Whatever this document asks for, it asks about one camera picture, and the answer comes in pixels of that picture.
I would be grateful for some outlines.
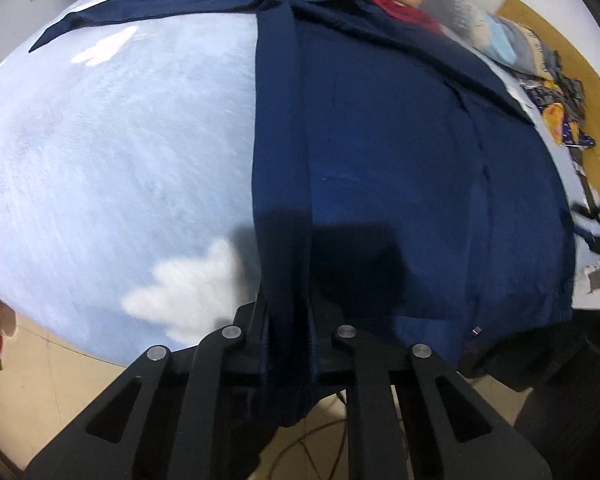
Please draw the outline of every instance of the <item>wooden board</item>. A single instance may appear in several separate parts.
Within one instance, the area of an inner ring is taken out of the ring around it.
[[[584,131],[596,139],[597,146],[584,153],[584,167],[591,185],[600,193],[600,76],[567,39],[542,16],[520,0],[507,0],[498,15],[533,30],[562,57],[564,74],[580,79],[585,89],[586,123]]]

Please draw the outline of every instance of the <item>silver bolt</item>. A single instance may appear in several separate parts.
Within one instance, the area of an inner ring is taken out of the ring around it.
[[[164,346],[152,346],[146,351],[146,356],[151,361],[159,361],[167,355],[167,349]]]
[[[242,330],[239,326],[229,325],[222,329],[222,336],[227,339],[237,339],[240,337],[240,334],[242,334]]]
[[[431,348],[427,345],[423,345],[419,343],[417,345],[413,345],[413,349],[411,349],[413,355],[420,359],[426,359],[427,357],[431,357]]]
[[[343,339],[351,339],[356,335],[356,329],[351,325],[340,325],[336,333]]]

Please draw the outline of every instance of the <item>tile floor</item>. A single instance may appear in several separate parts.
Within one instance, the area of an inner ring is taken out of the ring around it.
[[[0,448],[21,468],[124,369],[81,352],[22,316],[14,335],[5,341],[2,364]],[[515,421],[526,394],[488,377],[474,387],[504,418]],[[278,431],[250,480],[269,480],[272,466],[271,480],[327,479],[342,438],[344,415],[335,396],[323,399],[305,420]],[[317,431],[301,442],[311,430]],[[295,440],[298,444],[274,463]],[[345,480],[346,462],[345,446],[334,480]]]

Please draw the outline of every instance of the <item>red cloth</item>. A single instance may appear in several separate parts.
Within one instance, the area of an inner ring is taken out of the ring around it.
[[[394,0],[372,0],[378,7],[381,7],[392,18],[406,23],[416,23],[431,32],[440,34],[440,26],[431,16],[420,9],[406,7]]]

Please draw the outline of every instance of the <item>dark blue garment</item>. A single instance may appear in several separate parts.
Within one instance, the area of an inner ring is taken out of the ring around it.
[[[447,38],[367,0],[109,0],[32,50],[82,25],[227,11],[258,15],[252,189],[274,420],[315,402],[310,277],[351,324],[451,364],[476,327],[495,342],[570,317],[573,223],[551,156],[502,81]]]

